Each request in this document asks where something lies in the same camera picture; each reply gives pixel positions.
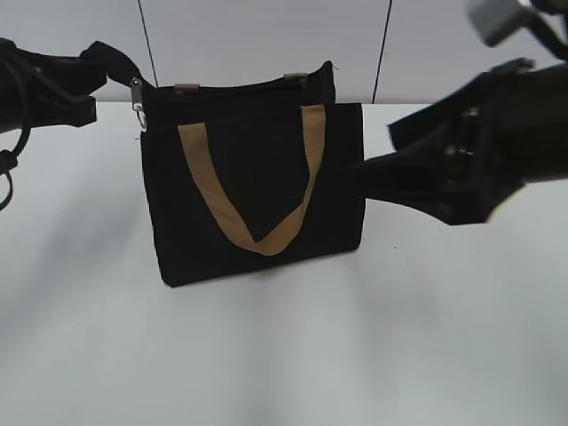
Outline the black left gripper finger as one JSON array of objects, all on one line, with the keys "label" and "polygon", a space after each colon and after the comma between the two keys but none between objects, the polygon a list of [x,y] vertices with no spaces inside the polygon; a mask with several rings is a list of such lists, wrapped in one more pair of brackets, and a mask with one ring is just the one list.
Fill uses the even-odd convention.
[{"label": "black left gripper finger", "polygon": [[96,41],[81,52],[80,58],[102,66],[107,76],[116,83],[130,86],[132,81],[137,79],[145,85],[149,84],[137,65],[127,55],[109,44]]},{"label": "black left gripper finger", "polygon": [[97,121],[96,99],[92,96],[72,97],[66,107],[66,124],[80,128]]}]

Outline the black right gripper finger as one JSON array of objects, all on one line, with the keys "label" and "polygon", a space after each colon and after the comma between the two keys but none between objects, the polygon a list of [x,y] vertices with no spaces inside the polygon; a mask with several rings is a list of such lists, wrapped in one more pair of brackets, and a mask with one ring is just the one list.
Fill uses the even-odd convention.
[{"label": "black right gripper finger", "polygon": [[349,166],[348,188],[359,197],[416,209],[442,222],[448,219],[439,173],[414,154],[387,154]]},{"label": "black right gripper finger", "polygon": [[465,112],[478,106],[477,89],[464,86],[439,102],[408,115],[388,126],[397,153],[425,145],[448,154],[450,149],[466,146],[476,133],[477,119]]}]

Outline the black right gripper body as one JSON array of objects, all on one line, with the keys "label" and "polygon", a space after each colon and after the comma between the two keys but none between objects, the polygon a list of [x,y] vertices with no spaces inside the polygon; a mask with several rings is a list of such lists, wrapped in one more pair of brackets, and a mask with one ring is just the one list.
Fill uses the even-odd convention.
[{"label": "black right gripper body", "polygon": [[476,77],[446,147],[438,218],[484,223],[525,185],[567,177],[567,66],[515,59]]}]

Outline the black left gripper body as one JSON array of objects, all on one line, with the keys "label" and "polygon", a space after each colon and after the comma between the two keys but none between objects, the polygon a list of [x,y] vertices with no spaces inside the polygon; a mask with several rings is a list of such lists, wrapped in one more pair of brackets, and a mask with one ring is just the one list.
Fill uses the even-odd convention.
[{"label": "black left gripper body", "polygon": [[67,125],[68,101],[106,83],[106,72],[91,60],[25,51],[3,38],[1,131],[21,130],[25,122],[32,129]]}]

